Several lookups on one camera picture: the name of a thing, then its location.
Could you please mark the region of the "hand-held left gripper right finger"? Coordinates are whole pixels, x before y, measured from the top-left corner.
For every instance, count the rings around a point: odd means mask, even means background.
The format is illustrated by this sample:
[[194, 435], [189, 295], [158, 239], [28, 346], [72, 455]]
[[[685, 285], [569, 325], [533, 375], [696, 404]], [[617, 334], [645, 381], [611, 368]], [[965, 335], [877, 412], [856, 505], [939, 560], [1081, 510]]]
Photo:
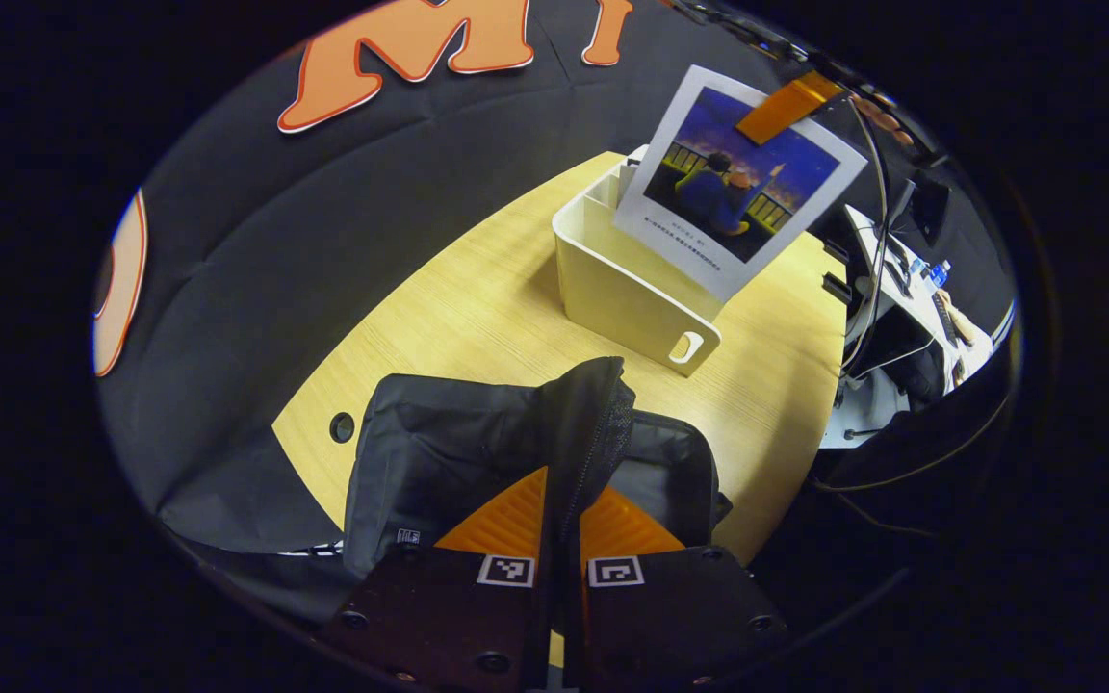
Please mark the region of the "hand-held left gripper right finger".
[[612, 487], [577, 528], [566, 687], [716, 690], [787, 643], [787, 619], [730, 550], [683, 543]]

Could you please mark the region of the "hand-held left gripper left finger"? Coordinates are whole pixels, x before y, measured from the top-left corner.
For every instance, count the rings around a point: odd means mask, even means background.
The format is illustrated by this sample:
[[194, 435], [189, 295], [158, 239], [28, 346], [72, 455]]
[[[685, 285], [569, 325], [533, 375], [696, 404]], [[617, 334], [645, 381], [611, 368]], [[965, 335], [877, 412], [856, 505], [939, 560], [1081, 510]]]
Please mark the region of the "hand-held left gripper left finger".
[[546, 687], [547, 486], [538, 469], [433, 546], [389, 548], [322, 628], [322, 644], [405, 690]]

